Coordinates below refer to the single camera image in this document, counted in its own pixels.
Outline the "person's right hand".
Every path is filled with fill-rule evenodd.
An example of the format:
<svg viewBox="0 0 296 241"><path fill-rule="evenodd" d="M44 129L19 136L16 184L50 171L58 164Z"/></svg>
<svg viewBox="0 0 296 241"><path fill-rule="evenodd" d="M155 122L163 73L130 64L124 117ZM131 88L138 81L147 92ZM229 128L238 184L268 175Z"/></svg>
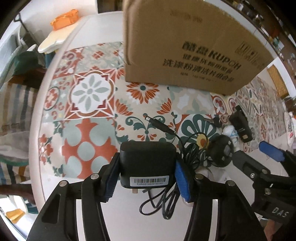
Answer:
<svg viewBox="0 0 296 241"><path fill-rule="evenodd" d="M275 232L276 232L275 222L269 219L264 228L264 233L268 241L272 241L272 238Z"/></svg>

